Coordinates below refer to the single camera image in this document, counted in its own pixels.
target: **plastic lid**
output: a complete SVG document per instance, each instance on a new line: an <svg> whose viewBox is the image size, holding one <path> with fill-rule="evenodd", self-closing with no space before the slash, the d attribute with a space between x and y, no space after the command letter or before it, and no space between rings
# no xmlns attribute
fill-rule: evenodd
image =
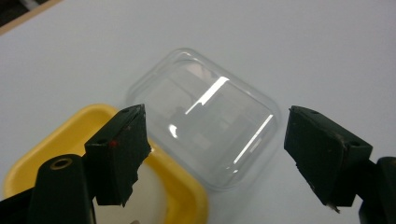
<svg viewBox="0 0 396 224"><path fill-rule="evenodd" d="M277 129L269 98L191 49L178 49L130 92L148 136L204 185L236 186Z"/></svg>

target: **yellow plastic tray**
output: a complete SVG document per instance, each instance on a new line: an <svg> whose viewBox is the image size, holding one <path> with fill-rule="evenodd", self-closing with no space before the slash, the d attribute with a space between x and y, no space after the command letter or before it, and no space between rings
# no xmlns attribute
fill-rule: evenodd
<svg viewBox="0 0 396 224"><path fill-rule="evenodd" d="M40 165L59 155L85 153L88 141L116 113L110 105L89 105L20 158L8 172L4 195L10 197L35 184ZM165 224L204 224L207 220L207 196L203 187L155 143L145 159L164 184L167 208Z"/></svg>

